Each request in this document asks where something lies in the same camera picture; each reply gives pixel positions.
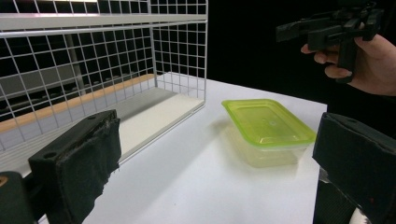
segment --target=white table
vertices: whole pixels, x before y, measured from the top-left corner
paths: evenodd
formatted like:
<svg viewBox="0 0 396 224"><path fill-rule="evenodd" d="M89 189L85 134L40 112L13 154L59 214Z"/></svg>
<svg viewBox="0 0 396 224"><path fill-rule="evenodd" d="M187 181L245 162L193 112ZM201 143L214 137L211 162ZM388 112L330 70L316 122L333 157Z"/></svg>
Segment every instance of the white table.
<svg viewBox="0 0 396 224"><path fill-rule="evenodd" d="M314 131L326 105L213 80L206 93L202 109L122 163L84 224L312 223L313 145L299 164L253 168L225 135L221 101L274 99Z"/></svg>

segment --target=shelf panel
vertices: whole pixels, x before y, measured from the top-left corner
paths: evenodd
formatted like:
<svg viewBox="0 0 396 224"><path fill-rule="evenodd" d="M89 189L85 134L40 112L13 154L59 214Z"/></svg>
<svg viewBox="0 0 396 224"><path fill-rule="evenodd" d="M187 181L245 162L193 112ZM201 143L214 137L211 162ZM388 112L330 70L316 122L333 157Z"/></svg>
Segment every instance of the shelf panel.
<svg viewBox="0 0 396 224"><path fill-rule="evenodd" d="M207 15L190 14L45 14L0 13L0 30L116 25L148 22L204 21Z"/></svg>
<svg viewBox="0 0 396 224"><path fill-rule="evenodd" d="M144 112L134 114L131 108L145 108ZM162 89L151 89L117 105L121 119L120 143L121 161L134 155L153 139L170 130L178 122L192 115L204 105L204 100L191 98Z"/></svg>

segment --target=transparent plastic box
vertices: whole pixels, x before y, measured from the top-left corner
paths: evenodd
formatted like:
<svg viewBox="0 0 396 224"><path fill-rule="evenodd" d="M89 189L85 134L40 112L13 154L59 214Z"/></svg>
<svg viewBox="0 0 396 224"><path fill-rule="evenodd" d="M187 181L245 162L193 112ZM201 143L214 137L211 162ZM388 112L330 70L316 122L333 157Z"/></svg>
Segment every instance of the transparent plastic box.
<svg viewBox="0 0 396 224"><path fill-rule="evenodd" d="M233 124L230 140L253 167L294 164L315 142L316 133L271 99L226 100Z"/></svg>

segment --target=metal wire rack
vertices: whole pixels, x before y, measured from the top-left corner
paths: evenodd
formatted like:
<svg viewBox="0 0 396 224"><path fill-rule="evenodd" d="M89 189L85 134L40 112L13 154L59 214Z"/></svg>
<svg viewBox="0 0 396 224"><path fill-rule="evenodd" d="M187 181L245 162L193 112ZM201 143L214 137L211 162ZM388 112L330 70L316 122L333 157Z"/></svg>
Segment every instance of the metal wire rack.
<svg viewBox="0 0 396 224"><path fill-rule="evenodd" d="M37 137L131 99L172 92L198 100L181 117L200 108L206 42L206 0L0 1L0 169Z"/></svg>

